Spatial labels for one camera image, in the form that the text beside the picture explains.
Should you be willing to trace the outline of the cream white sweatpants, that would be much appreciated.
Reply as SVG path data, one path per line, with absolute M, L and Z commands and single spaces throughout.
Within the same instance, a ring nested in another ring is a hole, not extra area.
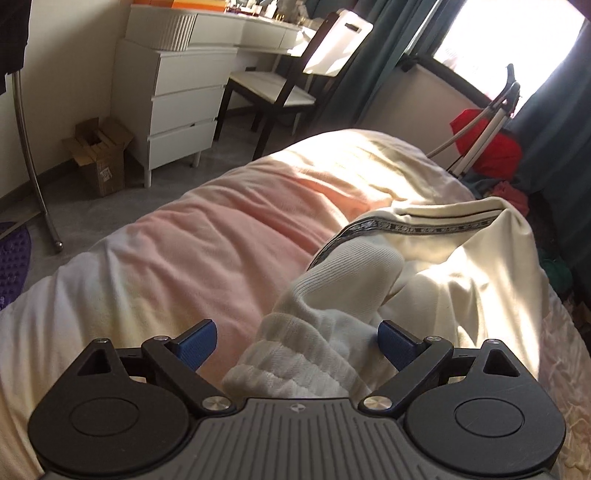
M 377 345 L 385 320 L 457 347 L 499 339 L 537 373 L 545 295 L 532 230 L 504 200 L 370 212 L 281 295 L 223 389 L 359 400 L 394 375 Z

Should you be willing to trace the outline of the white folding tripod stand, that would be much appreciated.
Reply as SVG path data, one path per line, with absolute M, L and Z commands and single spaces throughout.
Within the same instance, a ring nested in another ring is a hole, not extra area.
M 474 171 L 494 179 L 512 180 L 522 149 L 504 127 L 512 119 L 519 97 L 520 84 L 515 78 L 514 65 L 509 64 L 506 84 L 497 97 L 482 110 L 464 110 L 450 124 L 454 135 L 427 157 L 433 159 L 455 146 L 459 156 L 447 171 L 457 178 Z

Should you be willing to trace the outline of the pastel pink bed quilt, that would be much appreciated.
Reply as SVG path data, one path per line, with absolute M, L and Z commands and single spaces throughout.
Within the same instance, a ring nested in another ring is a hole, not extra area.
M 391 207 L 470 201 L 478 199 L 416 147 L 341 130 L 233 169 L 112 233 L 1 314 L 2 477 L 40 475 L 29 417 L 91 340 L 135 347 L 209 318 L 218 344 L 200 372 L 224 391 L 263 318 L 343 228 Z M 540 368 L 531 373 L 566 420 L 561 476 L 586 479 L 590 356 L 541 271 Z

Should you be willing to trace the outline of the green crumpled garment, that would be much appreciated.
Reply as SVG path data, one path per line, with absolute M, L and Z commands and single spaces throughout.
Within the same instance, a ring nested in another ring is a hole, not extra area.
M 564 294 L 569 291 L 573 284 L 573 276 L 562 258 L 541 256 L 540 265 L 557 294 Z

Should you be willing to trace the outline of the pink crumpled garment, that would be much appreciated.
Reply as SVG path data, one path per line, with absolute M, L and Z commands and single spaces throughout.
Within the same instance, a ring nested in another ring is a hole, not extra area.
M 491 196 L 499 197 L 509 202 L 524 217 L 529 214 L 528 195 L 512 186 L 507 181 L 496 184 L 490 191 Z

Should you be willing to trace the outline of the purple bumpy floor mat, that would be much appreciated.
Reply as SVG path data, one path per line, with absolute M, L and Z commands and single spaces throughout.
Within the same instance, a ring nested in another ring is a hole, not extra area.
M 29 272 L 32 242 L 26 226 L 12 231 L 0 246 L 0 310 L 18 298 Z

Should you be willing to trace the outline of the red cloth bundle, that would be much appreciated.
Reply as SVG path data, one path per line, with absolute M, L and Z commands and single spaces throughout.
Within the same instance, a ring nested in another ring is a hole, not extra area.
M 455 141 L 461 156 L 468 153 L 488 123 L 488 119 L 481 119 L 469 132 Z M 486 147 L 472 169 L 490 178 L 510 181 L 517 171 L 521 158 L 522 149 L 514 135 L 502 129 Z

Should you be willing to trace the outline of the open brown cardboard box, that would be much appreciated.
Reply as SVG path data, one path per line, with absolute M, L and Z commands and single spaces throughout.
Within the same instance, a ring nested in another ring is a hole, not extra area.
M 124 152 L 133 134 L 111 117 L 98 117 L 78 123 L 74 136 L 62 145 L 99 197 L 124 187 Z

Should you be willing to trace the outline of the white chest of drawers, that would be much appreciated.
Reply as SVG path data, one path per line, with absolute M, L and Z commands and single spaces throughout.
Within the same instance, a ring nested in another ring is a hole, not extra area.
M 177 52 L 118 42 L 110 115 L 133 134 L 129 151 L 143 167 L 144 187 L 154 170 L 186 157 L 197 167 L 211 148 L 237 53 L 212 45 Z

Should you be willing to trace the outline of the teal curtain right side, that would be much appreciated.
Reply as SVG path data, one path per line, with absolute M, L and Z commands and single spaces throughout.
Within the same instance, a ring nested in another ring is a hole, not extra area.
M 590 23 L 510 124 L 523 149 L 516 179 L 542 192 L 561 254 L 590 289 Z

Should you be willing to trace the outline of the dark wood white-seat chair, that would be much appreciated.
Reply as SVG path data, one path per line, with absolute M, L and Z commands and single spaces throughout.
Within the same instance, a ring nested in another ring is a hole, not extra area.
M 286 75 L 266 71 L 232 72 L 216 116 L 214 140 L 221 138 L 229 102 L 236 93 L 256 107 L 253 125 L 263 127 L 252 154 L 254 160 L 259 159 L 280 116 L 308 113 L 318 106 L 318 99 L 298 87 L 297 81 L 304 75 L 337 78 L 372 30 L 372 23 L 341 9 L 329 13 Z

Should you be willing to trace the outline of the teal curtain beside desk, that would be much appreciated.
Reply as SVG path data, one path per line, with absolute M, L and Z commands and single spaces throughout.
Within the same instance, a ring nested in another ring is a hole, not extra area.
M 463 1 L 359 1 L 353 11 L 373 30 L 334 81 L 315 81 L 315 113 L 301 126 L 304 137 L 353 127 L 404 56 L 431 55 L 439 48 Z

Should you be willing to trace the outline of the white vanity desk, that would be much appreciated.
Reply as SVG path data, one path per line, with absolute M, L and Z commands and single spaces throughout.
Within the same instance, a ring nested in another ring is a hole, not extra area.
M 132 5 L 125 39 L 153 50 L 231 47 L 300 56 L 315 30 L 262 17 Z

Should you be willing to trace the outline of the orange box on desk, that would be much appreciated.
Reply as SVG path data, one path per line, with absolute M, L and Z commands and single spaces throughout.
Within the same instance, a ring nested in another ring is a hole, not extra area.
M 214 12 L 224 12 L 225 0 L 133 0 L 134 5 L 147 5 L 152 7 L 170 9 L 193 9 Z

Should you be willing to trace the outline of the dark hanging garment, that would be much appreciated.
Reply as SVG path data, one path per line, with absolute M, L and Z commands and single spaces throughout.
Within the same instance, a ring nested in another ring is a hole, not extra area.
M 0 1 L 0 95 L 7 90 L 6 77 L 24 66 L 31 7 L 31 0 Z

